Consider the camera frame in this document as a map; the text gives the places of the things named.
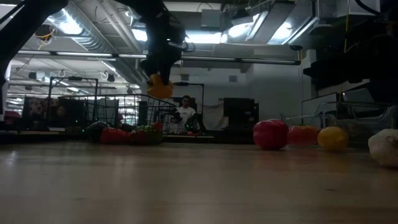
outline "ceiling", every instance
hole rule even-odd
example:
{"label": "ceiling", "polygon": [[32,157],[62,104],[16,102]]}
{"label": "ceiling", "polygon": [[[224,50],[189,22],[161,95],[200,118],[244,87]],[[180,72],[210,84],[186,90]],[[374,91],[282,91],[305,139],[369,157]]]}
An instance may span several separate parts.
{"label": "ceiling", "polygon": [[[0,0],[3,4],[8,4],[12,0]],[[270,11],[275,6],[265,5],[264,7],[257,7],[258,4],[264,2],[260,1],[236,1],[236,0],[207,0],[207,1],[191,1],[191,0],[173,0],[172,2],[165,2],[165,5],[174,14],[178,15],[187,30],[197,30],[200,32],[211,32],[212,34],[223,31],[224,34],[228,33],[228,29],[225,30],[203,30],[200,27],[201,10],[202,9],[223,9],[224,14],[230,14],[234,8],[250,6],[250,13],[253,15],[261,15],[264,11]],[[280,22],[280,25],[288,21],[290,27],[286,27],[289,31],[288,36],[292,36],[294,32],[300,29],[304,22],[308,21],[312,16],[312,5],[311,0],[297,0],[293,6],[287,9],[287,12],[283,15],[274,13],[275,23]],[[12,6],[0,5],[0,17],[5,15]],[[72,0],[70,5],[65,8],[64,12],[71,12],[71,18],[81,24],[86,33],[84,37],[88,39],[88,35],[94,35],[95,41],[101,43],[101,46],[106,46],[107,53],[144,53],[146,49],[146,43],[138,40],[132,31],[131,27],[131,12],[128,7],[110,0]],[[70,35],[62,29],[61,26],[57,26],[57,22],[54,20],[57,15],[54,14],[45,21],[45,24],[55,26],[57,29],[53,34],[51,43],[43,45],[42,42],[32,36],[23,49],[26,50],[51,50],[51,51],[69,51],[69,52],[87,52],[87,47],[77,38],[76,35]],[[261,26],[262,22],[260,19],[253,21],[251,30],[253,32],[256,23]],[[260,28],[261,32],[270,32],[270,30]],[[297,39],[297,42],[303,42],[306,33],[303,37]],[[227,43],[224,44],[195,44],[196,51],[185,53],[185,55],[197,55],[197,56],[209,56],[209,57],[244,57],[244,58],[276,58],[276,59],[287,59],[297,60],[297,53],[290,49],[285,44],[281,45],[279,42],[275,45],[267,45],[267,42],[262,41],[258,38],[249,39],[228,39]],[[138,59],[128,58],[122,59],[117,62],[100,61],[98,58],[73,58],[73,57],[53,57],[48,56],[26,56],[17,55],[12,61],[11,67],[11,87],[9,93],[31,93],[31,94],[46,94],[48,93],[48,85],[46,80],[31,80],[28,78],[30,72],[46,72],[46,75],[58,76],[58,74],[65,74],[65,76],[79,76],[85,78],[98,78],[100,86],[103,86],[102,93],[119,93],[125,94],[129,85],[142,85],[145,83],[146,76],[137,66],[139,63]],[[200,61],[184,61],[182,63],[185,73],[189,73],[190,68],[206,68],[207,70],[228,68],[236,69],[240,73],[244,73],[250,67],[248,64],[241,63],[223,63],[223,62],[200,62]],[[107,73],[115,73],[115,82],[110,83],[106,80]],[[206,80],[212,80],[209,76],[206,76]],[[81,90],[79,93],[85,95],[87,92],[93,94],[89,83],[76,84],[69,81],[65,81],[69,85],[80,86]],[[25,90],[24,85],[32,85],[32,90]],[[66,86],[64,88],[54,88],[53,94],[64,95],[71,94],[67,91]]]}

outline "man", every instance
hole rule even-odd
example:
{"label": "man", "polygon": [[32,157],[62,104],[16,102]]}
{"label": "man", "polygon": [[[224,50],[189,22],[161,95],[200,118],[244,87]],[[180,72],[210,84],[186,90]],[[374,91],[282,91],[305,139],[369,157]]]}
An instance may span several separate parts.
{"label": "man", "polygon": [[180,113],[180,117],[182,118],[181,121],[178,121],[177,119],[173,119],[173,126],[172,126],[172,132],[175,132],[176,134],[182,134],[185,133],[185,123],[187,120],[192,117],[196,111],[189,107],[189,102],[191,98],[189,96],[183,96],[182,97],[182,106],[177,109],[177,112]]}

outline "wooden table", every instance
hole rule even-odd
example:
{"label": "wooden table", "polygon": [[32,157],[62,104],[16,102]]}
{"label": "wooden table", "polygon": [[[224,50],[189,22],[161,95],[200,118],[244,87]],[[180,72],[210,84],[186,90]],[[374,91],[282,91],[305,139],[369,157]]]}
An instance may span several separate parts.
{"label": "wooden table", "polygon": [[80,142],[1,146],[0,223],[398,223],[366,153]]}

